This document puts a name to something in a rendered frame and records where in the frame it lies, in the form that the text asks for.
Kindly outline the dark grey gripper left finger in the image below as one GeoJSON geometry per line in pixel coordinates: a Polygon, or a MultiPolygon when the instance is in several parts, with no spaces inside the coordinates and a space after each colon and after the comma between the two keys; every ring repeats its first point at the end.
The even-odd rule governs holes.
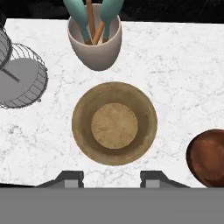
{"type": "Polygon", "coordinates": [[[62,171],[56,179],[47,181],[39,187],[83,188],[84,171],[62,171]]]}

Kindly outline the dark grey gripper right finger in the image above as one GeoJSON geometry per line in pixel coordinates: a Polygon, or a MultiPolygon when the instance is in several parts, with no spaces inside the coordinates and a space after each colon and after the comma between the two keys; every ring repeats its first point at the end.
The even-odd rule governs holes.
{"type": "Polygon", "coordinates": [[[162,171],[140,171],[141,188],[187,188],[174,180],[168,179],[162,171]]]}

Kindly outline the dark reddish brown bowl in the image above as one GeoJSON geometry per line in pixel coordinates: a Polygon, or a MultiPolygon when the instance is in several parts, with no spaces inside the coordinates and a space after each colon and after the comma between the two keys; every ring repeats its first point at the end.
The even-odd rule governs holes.
{"type": "Polygon", "coordinates": [[[185,159],[192,175],[202,185],[224,188],[224,129],[198,134],[188,144],[185,159]]]}

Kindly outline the light brown wooden bowl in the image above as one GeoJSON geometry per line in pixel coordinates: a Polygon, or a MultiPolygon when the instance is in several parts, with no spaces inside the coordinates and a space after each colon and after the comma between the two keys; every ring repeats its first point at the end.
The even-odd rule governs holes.
{"type": "Polygon", "coordinates": [[[137,87],[106,82],[89,89],[73,111],[73,137],[84,154],[103,165],[126,165],[152,145],[156,110],[137,87]]]}

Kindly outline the beige utensil pot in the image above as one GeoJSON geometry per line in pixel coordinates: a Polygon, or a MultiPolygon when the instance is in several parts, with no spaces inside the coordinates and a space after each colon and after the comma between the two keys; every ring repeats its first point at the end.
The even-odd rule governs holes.
{"type": "MultiPolygon", "coordinates": [[[[101,22],[101,4],[92,3],[94,11],[95,31],[101,22]]],[[[89,24],[87,31],[91,38],[89,24]]],[[[109,69],[116,61],[122,44],[122,25],[119,14],[110,23],[109,37],[104,38],[104,29],[97,45],[86,45],[81,35],[81,28],[77,22],[70,16],[67,24],[67,34],[70,44],[80,59],[80,61],[89,69],[94,71],[103,71],[109,69]]]]}

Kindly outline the brown wooden utensil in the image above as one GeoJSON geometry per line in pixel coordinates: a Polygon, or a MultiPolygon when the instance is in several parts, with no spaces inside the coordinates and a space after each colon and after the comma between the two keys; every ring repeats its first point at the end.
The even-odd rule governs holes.
{"type": "Polygon", "coordinates": [[[92,0],[86,0],[86,6],[87,6],[87,18],[88,18],[88,23],[89,23],[89,29],[91,32],[91,38],[94,39],[94,37],[95,37],[95,18],[94,18],[92,0]]]}
{"type": "Polygon", "coordinates": [[[101,21],[99,23],[97,29],[96,29],[96,32],[95,32],[95,35],[94,35],[94,38],[93,38],[93,45],[94,46],[96,46],[98,44],[99,39],[100,39],[100,37],[102,35],[102,31],[104,29],[104,26],[105,26],[104,22],[101,21]]]}

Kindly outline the teal handled utensil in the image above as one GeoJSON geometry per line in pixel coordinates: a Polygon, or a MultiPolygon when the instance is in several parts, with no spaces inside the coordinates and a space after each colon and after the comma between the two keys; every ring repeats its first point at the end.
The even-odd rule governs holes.
{"type": "Polygon", "coordinates": [[[92,41],[88,33],[88,14],[82,0],[63,0],[70,16],[80,26],[80,33],[86,45],[91,45],[92,41]]]}
{"type": "Polygon", "coordinates": [[[101,4],[101,21],[105,24],[103,37],[109,37],[111,21],[117,17],[123,7],[124,0],[103,0],[101,4]]]}

